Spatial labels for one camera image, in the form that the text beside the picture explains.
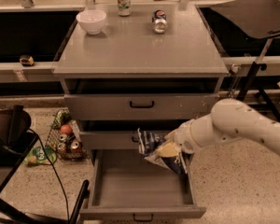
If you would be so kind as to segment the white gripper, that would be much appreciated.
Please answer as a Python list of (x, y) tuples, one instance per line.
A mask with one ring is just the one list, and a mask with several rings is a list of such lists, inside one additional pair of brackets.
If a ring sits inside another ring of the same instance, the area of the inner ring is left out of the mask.
[(155, 150), (160, 157), (175, 157), (180, 153), (180, 150), (187, 154), (193, 154), (197, 151), (196, 143), (191, 135), (191, 121), (182, 123), (178, 128), (168, 133), (165, 140), (168, 142), (163, 143)]

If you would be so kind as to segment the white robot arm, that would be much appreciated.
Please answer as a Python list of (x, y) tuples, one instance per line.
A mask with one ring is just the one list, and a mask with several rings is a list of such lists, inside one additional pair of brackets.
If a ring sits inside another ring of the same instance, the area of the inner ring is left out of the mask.
[(257, 142), (280, 156), (280, 122), (235, 99), (223, 99), (214, 104), (208, 115), (182, 123), (165, 136), (165, 142), (156, 152), (169, 158), (240, 138)]

